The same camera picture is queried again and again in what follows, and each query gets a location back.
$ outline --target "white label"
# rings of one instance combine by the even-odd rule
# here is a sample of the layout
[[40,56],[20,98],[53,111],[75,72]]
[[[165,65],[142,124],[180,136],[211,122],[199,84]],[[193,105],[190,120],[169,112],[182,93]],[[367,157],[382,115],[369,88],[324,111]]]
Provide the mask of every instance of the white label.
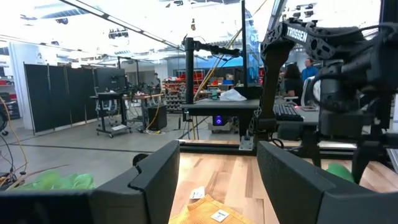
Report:
[[112,130],[117,131],[117,130],[123,129],[125,127],[126,127],[126,125],[120,124],[119,126],[113,127]]
[[211,218],[218,222],[222,222],[226,217],[228,217],[228,215],[229,214],[226,213],[226,211],[220,209],[216,213],[214,213],[214,215],[212,215]]
[[294,38],[296,40],[302,41],[302,42],[306,42],[307,41],[307,33],[302,31],[302,30],[298,30],[298,29],[294,29],[291,27],[287,28],[287,35],[291,38]]
[[205,197],[205,187],[199,187],[192,190],[190,199],[201,199]]

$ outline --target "man in blue shirt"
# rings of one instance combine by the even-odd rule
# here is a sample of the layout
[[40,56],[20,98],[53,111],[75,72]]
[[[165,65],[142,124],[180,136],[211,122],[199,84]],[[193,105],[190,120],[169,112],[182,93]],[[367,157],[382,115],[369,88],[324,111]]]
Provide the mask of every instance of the man in blue shirt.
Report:
[[303,69],[303,72],[301,73],[301,78],[303,81],[310,77],[314,77],[315,75],[318,75],[318,69],[313,66],[313,60],[308,58],[305,60],[305,66],[306,68]]

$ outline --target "ceiling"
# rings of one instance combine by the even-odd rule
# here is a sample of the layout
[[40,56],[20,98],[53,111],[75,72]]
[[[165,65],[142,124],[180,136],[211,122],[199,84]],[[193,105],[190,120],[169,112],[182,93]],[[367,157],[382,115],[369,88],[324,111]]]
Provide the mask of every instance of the ceiling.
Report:
[[[81,1],[176,45],[180,45],[187,34],[202,42],[226,43],[240,29],[242,22],[240,0]],[[110,30],[123,28],[57,0],[6,2],[6,8],[10,10],[0,14],[0,19],[7,21],[0,24],[0,35],[14,35],[39,43],[57,41],[61,46],[96,54],[127,52],[122,56],[141,58],[145,55],[156,59],[168,55],[174,57],[174,54],[183,56],[181,52],[172,50],[165,53],[168,46],[132,31],[127,31],[128,37],[109,38]],[[246,0],[246,9],[253,14],[262,2]],[[293,9],[298,5],[316,5],[314,15],[307,19],[319,19],[318,24],[323,27],[364,26],[377,22],[379,2],[361,1],[359,8],[354,0],[288,0],[287,7]],[[274,1],[268,0],[253,17],[259,40],[265,35],[273,4]],[[191,29],[192,19],[195,19],[195,30]]]

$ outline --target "black box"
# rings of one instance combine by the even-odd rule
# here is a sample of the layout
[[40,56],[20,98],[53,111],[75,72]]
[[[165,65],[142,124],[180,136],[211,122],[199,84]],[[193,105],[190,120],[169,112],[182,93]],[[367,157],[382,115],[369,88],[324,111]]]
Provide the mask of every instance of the black box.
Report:
[[167,109],[166,105],[160,105],[159,106],[159,111],[157,112],[157,105],[148,108],[148,125],[154,120],[154,122],[148,127],[149,130],[152,131],[158,131],[161,130],[162,128],[167,126]]

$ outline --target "black metal frame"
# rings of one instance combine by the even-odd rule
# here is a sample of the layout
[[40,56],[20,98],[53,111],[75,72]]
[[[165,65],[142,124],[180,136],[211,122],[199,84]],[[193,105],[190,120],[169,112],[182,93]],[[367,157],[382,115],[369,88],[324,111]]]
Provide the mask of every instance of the black metal frame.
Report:
[[246,47],[246,8],[245,0],[241,1],[241,17],[242,17],[242,58],[243,58],[243,88],[244,94],[248,92],[248,55]]

